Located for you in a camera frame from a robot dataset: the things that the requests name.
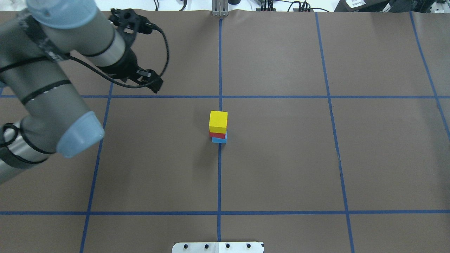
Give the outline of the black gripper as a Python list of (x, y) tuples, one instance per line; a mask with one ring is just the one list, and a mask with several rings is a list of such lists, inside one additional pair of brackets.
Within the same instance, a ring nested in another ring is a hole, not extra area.
[(142, 69), (137, 64), (137, 57), (129, 47), (125, 48), (123, 56), (116, 63), (103, 68), (103, 72), (112, 79), (132, 79), (138, 85), (158, 93), (163, 85), (160, 75), (151, 69)]

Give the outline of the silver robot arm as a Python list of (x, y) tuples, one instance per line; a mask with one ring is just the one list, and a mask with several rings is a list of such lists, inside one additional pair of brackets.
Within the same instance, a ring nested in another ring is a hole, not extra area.
[(104, 129), (60, 63), (72, 60), (113, 84), (158, 93), (160, 74), (138, 66), (131, 46), (138, 33), (163, 30), (133, 9), (107, 18), (93, 0), (27, 0), (1, 24), (1, 87), (9, 87), (28, 115), (1, 126), (1, 183), (45, 162), (74, 157), (100, 142)]

